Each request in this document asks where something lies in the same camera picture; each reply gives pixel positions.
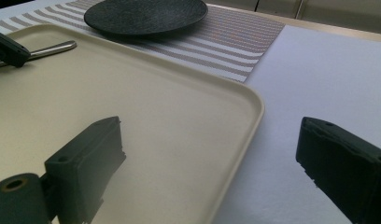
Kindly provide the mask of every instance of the tray rim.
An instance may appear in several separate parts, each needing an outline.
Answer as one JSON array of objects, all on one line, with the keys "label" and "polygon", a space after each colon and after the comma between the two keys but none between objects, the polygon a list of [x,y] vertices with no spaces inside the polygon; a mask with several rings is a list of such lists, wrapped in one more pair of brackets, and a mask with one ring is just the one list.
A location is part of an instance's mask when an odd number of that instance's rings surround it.
[{"label": "tray rim", "polygon": [[244,146],[243,146],[243,148],[240,149],[240,153],[239,153],[238,157],[236,158],[236,160],[234,160],[233,168],[229,172],[229,174],[226,176],[225,184],[222,186],[222,188],[219,192],[219,196],[216,199],[214,206],[211,208],[211,213],[209,214],[208,218],[206,219],[206,223],[212,223],[212,221],[214,220],[214,218],[215,218],[215,216],[216,216],[216,214],[217,214],[217,212],[218,212],[218,210],[222,204],[223,199],[226,196],[226,193],[229,189],[229,186],[231,185],[233,178],[234,178],[235,174],[237,173],[238,168],[240,167],[240,164],[241,164],[243,158],[245,157],[245,155],[247,153],[247,149],[249,148],[250,143],[251,143],[252,139],[254,138],[254,136],[255,136],[260,124],[261,124],[261,119],[263,118],[263,115],[265,112],[265,104],[264,104],[264,101],[262,100],[260,94],[256,90],[253,90],[249,86],[247,86],[243,83],[240,83],[238,81],[231,80],[231,79],[226,78],[226,77],[220,77],[217,75],[209,74],[205,71],[195,69],[189,65],[176,63],[176,62],[173,62],[171,60],[158,57],[158,56],[153,55],[151,53],[144,52],[140,49],[133,49],[131,47],[124,46],[120,43],[116,43],[116,42],[113,42],[113,41],[110,41],[107,39],[103,39],[103,38],[98,37],[98,36],[94,36],[94,35],[90,35],[90,34],[84,34],[84,33],[81,33],[81,32],[75,31],[75,30],[71,30],[71,29],[68,29],[66,27],[62,27],[60,25],[56,25],[56,24],[52,24],[52,23],[32,25],[32,26],[11,32],[7,35],[9,37],[13,37],[14,35],[21,35],[21,33],[23,33],[23,32],[27,32],[28,30],[34,30],[34,29],[36,29],[36,30],[37,29],[42,29],[42,30],[48,29],[48,30],[54,30],[56,32],[66,32],[66,33],[69,33],[70,35],[75,35],[77,37],[84,36],[85,38],[89,38],[91,41],[97,41],[97,42],[100,41],[100,42],[106,43],[107,45],[111,45],[111,47],[114,48],[115,50],[128,50],[132,53],[136,53],[139,55],[143,55],[145,57],[149,57],[154,62],[156,61],[158,63],[171,64],[171,65],[175,66],[176,68],[186,69],[187,71],[190,71],[190,73],[186,73],[186,72],[183,73],[183,74],[186,74],[187,77],[192,77],[192,78],[196,78],[196,79],[207,79],[208,83],[213,84],[213,85],[223,83],[223,86],[230,85],[230,86],[232,86],[232,88],[241,89],[243,91],[248,91],[251,95],[253,95],[252,96],[253,99],[257,100],[260,107],[261,107],[261,113],[255,118],[255,123],[252,125],[252,130],[249,132],[247,139],[244,141]]}]

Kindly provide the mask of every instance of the placemat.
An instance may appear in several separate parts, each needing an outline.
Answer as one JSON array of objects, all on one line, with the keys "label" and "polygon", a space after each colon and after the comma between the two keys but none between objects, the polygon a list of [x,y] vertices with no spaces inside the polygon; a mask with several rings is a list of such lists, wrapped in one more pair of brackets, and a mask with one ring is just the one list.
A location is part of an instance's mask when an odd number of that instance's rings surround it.
[{"label": "placemat", "polygon": [[[0,32],[7,34],[40,23],[54,23],[106,38],[83,20],[86,10],[101,1],[77,0],[0,20]],[[210,74],[244,82],[283,28],[283,23],[263,17],[208,6],[207,16],[188,29],[167,35],[126,39],[120,43]]]}]

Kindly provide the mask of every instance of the striped placemat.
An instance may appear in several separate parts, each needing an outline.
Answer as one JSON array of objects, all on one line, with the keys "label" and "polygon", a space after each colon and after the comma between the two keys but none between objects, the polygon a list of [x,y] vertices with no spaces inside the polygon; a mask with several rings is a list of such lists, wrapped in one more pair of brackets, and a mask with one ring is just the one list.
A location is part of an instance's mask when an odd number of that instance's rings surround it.
[{"label": "striped placemat", "polygon": [[[86,10],[101,1],[77,0],[7,18],[0,21],[0,32],[7,34],[40,23],[54,23],[104,38],[83,20]],[[122,44],[244,82],[283,27],[283,23],[259,16],[209,6],[207,16],[190,29]]]}]

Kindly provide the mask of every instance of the white table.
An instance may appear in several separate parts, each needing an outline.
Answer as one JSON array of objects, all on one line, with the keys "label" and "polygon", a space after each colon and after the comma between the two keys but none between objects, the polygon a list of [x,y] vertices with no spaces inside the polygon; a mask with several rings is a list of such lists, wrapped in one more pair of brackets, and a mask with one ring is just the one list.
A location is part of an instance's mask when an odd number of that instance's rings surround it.
[{"label": "white table", "polygon": [[[67,1],[4,8],[0,20]],[[350,223],[296,162],[298,134],[315,117],[381,147],[381,42],[288,25],[246,84],[266,111],[215,223]]]}]

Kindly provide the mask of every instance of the tray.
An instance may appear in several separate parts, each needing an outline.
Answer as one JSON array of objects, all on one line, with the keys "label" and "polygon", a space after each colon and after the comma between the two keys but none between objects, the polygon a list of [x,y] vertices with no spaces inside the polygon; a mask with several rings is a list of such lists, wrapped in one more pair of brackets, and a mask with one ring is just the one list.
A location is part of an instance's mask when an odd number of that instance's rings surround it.
[{"label": "tray", "polygon": [[0,180],[44,174],[43,162],[89,124],[119,116],[128,158],[93,223],[212,221],[261,120],[256,92],[55,25],[10,36],[29,50],[78,47],[0,68]]}]

